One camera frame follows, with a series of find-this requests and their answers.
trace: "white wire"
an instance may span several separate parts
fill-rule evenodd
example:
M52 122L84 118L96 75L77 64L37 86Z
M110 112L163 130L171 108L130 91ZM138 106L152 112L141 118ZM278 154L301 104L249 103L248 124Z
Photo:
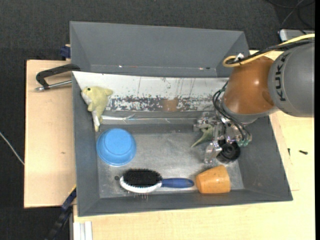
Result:
M4 141L9 145L15 156L19 159L19 161L25 165L25 162L21 159L21 157L18 155L17 151L15 151L14 147L10 144L10 142L7 140L7 138L1 133L0 131L0 136L4 139Z

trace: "wooden table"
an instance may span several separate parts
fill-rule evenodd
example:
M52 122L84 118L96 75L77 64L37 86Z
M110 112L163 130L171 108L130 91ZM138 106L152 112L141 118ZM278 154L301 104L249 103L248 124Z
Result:
M68 63L27 61L25 208L60 206L76 183L71 88L34 91L38 72ZM65 74L48 82L69 79ZM315 239L314 118L277 112L270 119L293 201L90 217L78 217L74 205L73 221L91 221L95 240Z

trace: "blue brush handle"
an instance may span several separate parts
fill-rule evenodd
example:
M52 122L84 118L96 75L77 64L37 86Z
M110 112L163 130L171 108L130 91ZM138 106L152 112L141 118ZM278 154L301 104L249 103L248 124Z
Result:
M165 178L162 180L161 187L166 188L190 188L195 183L189 178Z

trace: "metal clamp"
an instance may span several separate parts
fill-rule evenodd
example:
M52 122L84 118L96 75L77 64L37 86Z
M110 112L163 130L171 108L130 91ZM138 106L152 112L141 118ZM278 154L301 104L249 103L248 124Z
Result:
M59 87L59 86L63 86L63 85L67 85L67 84L71 84L71 80L69 81L63 81L63 82L58 82L58 83L54 83L54 84L48 84L45 80L45 78L47 77L51 77L51 76L55 76L64 72L68 72L68 71L80 71L80 68L75 65L75 64L67 64L67 65L63 65L63 66L58 66L55 68L51 68L48 70L44 70L39 72L35 79L39 82L39 84L41 84L41 87L35 88L36 91L44 91L44 90L48 90L54 87Z

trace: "green toy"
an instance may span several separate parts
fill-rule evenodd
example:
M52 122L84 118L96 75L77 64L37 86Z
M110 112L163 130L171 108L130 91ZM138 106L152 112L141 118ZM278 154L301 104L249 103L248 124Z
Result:
M88 111L92 113L94 130L96 132L99 131L100 124L102 123L102 114L109 103L109 96L113 93L110 89L98 86L86 87L81 92L82 98L88 105Z
M209 124L206 128L201 128L201 131L203 132L202 137L198 139L191 148L195 147L196 145L212 141L213 135L214 135L214 128Z

